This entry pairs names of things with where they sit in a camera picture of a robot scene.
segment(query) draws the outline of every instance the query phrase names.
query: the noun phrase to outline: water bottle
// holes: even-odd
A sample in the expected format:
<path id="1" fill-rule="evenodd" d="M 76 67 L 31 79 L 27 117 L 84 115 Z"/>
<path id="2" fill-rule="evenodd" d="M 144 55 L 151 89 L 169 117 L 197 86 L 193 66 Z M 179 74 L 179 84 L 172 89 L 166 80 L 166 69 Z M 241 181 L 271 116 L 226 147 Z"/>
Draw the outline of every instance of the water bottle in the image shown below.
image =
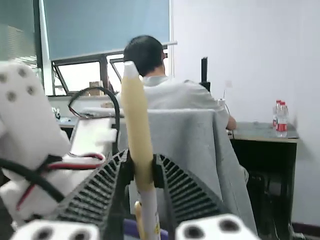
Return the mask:
<path id="1" fill-rule="evenodd" d="M 277 100 L 275 101 L 275 106 L 273 107 L 273 121 L 272 121 L 272 125 L 274 128 L 276 128 L 276 125 L 277 125 L 277 111 L 280 107 L 280 103 L 281 103 L 281 100 Z"/>
<path id="2" fill-rule="evenodd" d="M 280 107 L 276 114 L 276 135 L 279 138 L 286 138 L 288 134 L 288 108 L 286 102 L 280 102 Z"/>

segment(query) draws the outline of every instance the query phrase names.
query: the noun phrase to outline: red label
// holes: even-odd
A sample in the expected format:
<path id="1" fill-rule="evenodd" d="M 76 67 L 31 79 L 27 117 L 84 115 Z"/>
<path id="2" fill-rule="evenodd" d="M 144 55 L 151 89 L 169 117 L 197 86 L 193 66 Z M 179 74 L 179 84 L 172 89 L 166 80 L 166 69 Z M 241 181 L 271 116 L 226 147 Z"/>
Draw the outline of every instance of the red label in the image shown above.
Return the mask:
<path id="1" fill-rule="evenodd" d="M 278 132 L 286 132 L 288 129 L 288 124 L 285 123 L 278 123 L 278 125 L 276 126 L 276 130 Z"/>

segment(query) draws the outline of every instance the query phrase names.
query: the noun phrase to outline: screw hole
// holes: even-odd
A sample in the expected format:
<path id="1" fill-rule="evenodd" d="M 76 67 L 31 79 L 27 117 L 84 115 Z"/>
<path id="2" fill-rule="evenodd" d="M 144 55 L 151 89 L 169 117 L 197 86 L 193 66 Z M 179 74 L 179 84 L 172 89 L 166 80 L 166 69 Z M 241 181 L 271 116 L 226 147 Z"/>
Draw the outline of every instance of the screw hole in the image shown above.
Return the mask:
<path id="1" fill-rule="evenodd" d="M 201 239 L 205 236 L 205 234 L 200 227 L 194 225 L 185 228 L 184 236 L 187 239 Z"/>
<path id="2" fill-rule="evenodd" d="M 43 228 L 40 231 L 38 231 L 33 240 L 49 240 L 53 234 L 53 230 L 51 228 Z"/>
<path id="3" fill-rule="evenodd" d="M 4 84 L 7 81 L 7 76 L 4 73 L 0 74 L 0 83 Z"/>
<path id="4" fill-rule="evenodd" d="M 23 68 L 19 69 L 18 74 L 23 78 L 25 78 L 27 75 L 26 70 L 24 70 Z"/>
<path id="5" fill-rule="evenodd" d="M 89 240 L 90 234 L 87 231 L 79 231 L 73 234 L 70 240 Z"/>
<path id="6" fill-rule="evenodd" d="M 28 86 L 26 88 L 26 91 L 28 92 L 28 94 L 30 95 L 34 95 L 35 94 L 35 88 L 33 86 Z"/>
<path id="7" fill-rule="evenodd" d="M 6 94 L 6 98 L 8 99 L 9 102 L 14 102 L 17 99 L 17 95 L 13 91 L 9 91 Z"/>
<path id="8" fill-rule="evenodd" d="M 223 220 L 219 224 L 220 229 L 224 232 L 237 232 L 239 231 L 239 225 L 232 220 Z"/>

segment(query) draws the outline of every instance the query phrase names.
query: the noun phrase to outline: desk surface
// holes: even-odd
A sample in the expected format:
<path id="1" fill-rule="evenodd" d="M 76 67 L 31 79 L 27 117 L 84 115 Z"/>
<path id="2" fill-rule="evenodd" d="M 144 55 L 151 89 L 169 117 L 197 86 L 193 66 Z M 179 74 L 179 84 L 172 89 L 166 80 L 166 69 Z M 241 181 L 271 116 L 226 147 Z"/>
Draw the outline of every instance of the desk surface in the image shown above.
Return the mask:
<path id="1" fill-rule="evenodd" d="M 259 141 L 259 142 L 280 142 L 297 143 L 298 133 L 294 126 L 288 126 L 287 137 L 277 137 L 276 130 L 271 123 L 264 122 L 237 122 L 237 129 L 233 131 L 230 139 Z"/>

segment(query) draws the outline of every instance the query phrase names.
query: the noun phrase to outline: black hair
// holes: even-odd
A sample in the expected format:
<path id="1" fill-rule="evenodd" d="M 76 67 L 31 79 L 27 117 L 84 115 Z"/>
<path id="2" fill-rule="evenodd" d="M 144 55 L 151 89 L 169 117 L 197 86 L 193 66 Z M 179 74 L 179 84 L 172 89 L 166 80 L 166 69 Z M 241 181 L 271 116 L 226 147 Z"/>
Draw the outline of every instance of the black hair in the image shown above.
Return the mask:
<path id="1" fill-rule="evenodd" d="M 123 61 L 133 61 L 139 74 L 143 77 L 163 64 L 162 44 L 148 35 L 131 39 L 123 55 Z"/>

